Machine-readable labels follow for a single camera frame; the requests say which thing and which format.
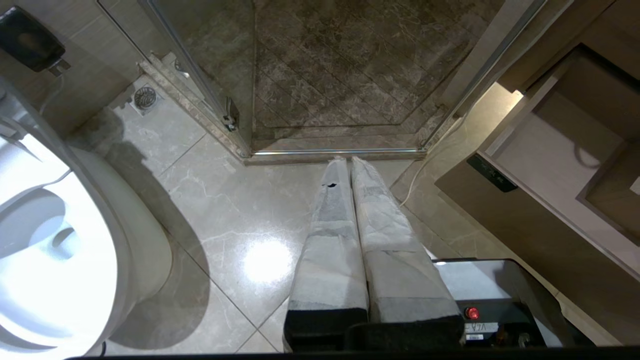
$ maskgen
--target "black padding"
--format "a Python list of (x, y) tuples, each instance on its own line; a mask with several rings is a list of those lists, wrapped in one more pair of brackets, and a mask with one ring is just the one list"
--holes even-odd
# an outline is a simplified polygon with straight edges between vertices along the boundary
[(348, 328), (367, 322), (365, 309), (289, 310), (284, 338), (293, 352), (342, 350)]
[(460, 348), (465, 330), (462, 316), (410, 323), (366, 323), (345, 333), (344, 349), (413, 352)]

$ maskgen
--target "shower floor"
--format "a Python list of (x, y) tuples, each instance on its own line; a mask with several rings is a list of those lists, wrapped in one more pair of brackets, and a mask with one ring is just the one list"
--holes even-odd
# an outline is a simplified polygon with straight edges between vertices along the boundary
[(503, 2), (256, 2), (253, 150), (415, 147)]

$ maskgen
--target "white cable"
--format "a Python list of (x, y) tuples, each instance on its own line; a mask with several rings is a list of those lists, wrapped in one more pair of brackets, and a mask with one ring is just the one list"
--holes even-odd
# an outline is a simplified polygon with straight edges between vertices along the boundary
[(44, 113), (45, 108), (47, 107), (47, 105), (49, 105), (49, 103), (56, 97), (58, 96), (58, 94), (60, 94), (60, 92), (62, 91), (62, 88), (65, 87), (65, 77), (63, 74), (60, 74), (60, 76), (58, 76), (58, 79), (60, 79), (60, 86), (55, 89), (54, 91), (50, 92), (49, 95), (47, 95), (47, 97), (44, 99), (44, 101), (42, 102), (42, 105), (40, 105), (40, 111), (38, 111), (41, 115)]
[(422, 169), (424, 169), (424, 167), (427, 165), (427, 163), (429, 162), (429, 160), (433, 157), (429, 157), (429, 155), (433, 154), (433, 150), (436, 149), (438, 147), (438, 145), (440, 145), (446, 138), (448, 138), (449, 136), (451, 136), (453, 133), (455, 133), (461, 126), (462, 124), (467, 121), (467, 117), (469, 115), (469, 113), (471, 112), (471, 109), (474, 108), (474, 106), (476, 105), (477, 100), (471, 105), (471, 107), (469, 108), (469, 110), (467, 111), (467, 113), (465, 114), (465, 116), (462, 117), (461, 120), (457, 121), (456, 124), (450, 128), (449, 130), (447, 130), (447, 132), (443, 135), (443, 137), (441, 137), (435, 144), (433, 144), (433, 146), (431, 147), (431, 149), (427, 152), (427, 154), (424, 156), (424, 161), (422, 162), (422, 165), (420, 165), (420, 168), (418, 168), (418, 171), (415, 172), (415, 175), (413, 176), (413, 179), (411, 180), (411, 183), (409, 184), (409, 191), (406, 193), (406, 197), (404, 198), (404, 201), (402, 201), (400, 203), (400, 207), (402, 208), (402, 206), (404, 204), (406, 204), (406, 202), (409, 200), (409, 198), (411, 197), (411, 192), (413, 191), (413, 184), (415, 183), (415, 180), (418, 178), (418, 175), (420, 174), (420, 172), (422, 171)]

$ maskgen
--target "metal threshold strip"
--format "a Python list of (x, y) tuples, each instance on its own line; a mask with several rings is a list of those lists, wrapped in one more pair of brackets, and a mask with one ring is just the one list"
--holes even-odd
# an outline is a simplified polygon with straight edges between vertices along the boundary
[(254, 156), (262, 155), (321, 155), (321, 154), (424, 154), (426, 151), (414, 147), (382, 149), (310, 149), (310, 150), (270, 150), (256, 151)]

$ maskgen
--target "shower door frame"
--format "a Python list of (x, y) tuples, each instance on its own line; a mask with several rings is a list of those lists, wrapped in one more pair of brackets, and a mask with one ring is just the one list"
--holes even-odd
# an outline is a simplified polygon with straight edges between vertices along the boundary
[[(200, 69), (200, 66), (197, 64), (195, 59), (187, 50), (186, 46), (180, 39), (180, 36), (176, 32), (175, 28), (172, 26), (170, 21), (167, 20), (160, 6), (157, 5), (156, 0), (138, 0), (140, 6), (144, 9), (145, 13), (147, 13), (149, 19), (154, 24), (156, 29), (162, 34), (162, 36), (168, 41), (170, 48), (175, 52), (178, 60), (183, 64), (183, 66), (189, 72), (189, 75), (195, 82), (196, 86), (200, 89), (205, 97), (205, 102), (211, 107), (212, 112), (215, 114), (220, 121), (215, 124), (219, 128), (223, 130), (223, 132), (227, 135), (227, 138), (232, 141), (234, 144), (238, 146), (238, 148), (243, 152), (240, 155), (242, 158), (249, 158), (250, 156), (288, 156), (288, 155), (318, 155), (318, 154), (415, 154), (416, 157), (419, 157), (421, 154), (427, 153), (425, 149), (426, 144), (429, 140), (434, 137), (437, 131), (454, 116), (456, 111), (460, 108), (460, 106), (469, 101), (470, 95), (475, 95), (474, 92), (477, 92), (479, 87), (487, 87), (486, 77), (490, 74), (494, 66), (498, 63), (501, 56), (509, 49), (510, 45), (517, 39), (518, 35), (522, 33), (525, 27), (535, 18), (540, 9), (547, 3), (548, 0), (531, 0), (529, 5), (526, 8), (523, 8), (521, 13), (519, 14), (518, 21), (514, 24), (512, 28), (504, 35), (501, 39), (500, 44), (495, 48), (495, 50), (487, 57), (486, 61), (478, 68), (477, 72), (472, 76), (471, 79), (468, 80), (468, 84), (465, 87), (463, 93), (456, 100), (457, 103), (455, 106), (450, 107), (450, 110), (447, 112), (446, 116), (443, 117), (442, 121), (436, 126), (434, 131), (430, 134), (429, 138), (425, 141), (422, 141), (418, 147), (414, 148), (380, 148), (380, 149), (309, 149), (309, 150), (282, 150), (282, 151), (252, 151), (250, 144), (251, 141), (248, 139), (248, 143), (241, 136), (238, 135), (237, 132), (228, 131), (224, 126), (222, 126), (221, 120), (226, 115), (225, 107), (222, 105), (221, 101), (215, 96), (213, 89), (209, 86), (209, 82), (206, 80), (207, 77)], [(505, 16), (513, 16), (514, 14), (505, 14)], [(484, 37), (495, 36), (491, 34), (487, 34), (487, 31), (481, 37), (481, 40)]]

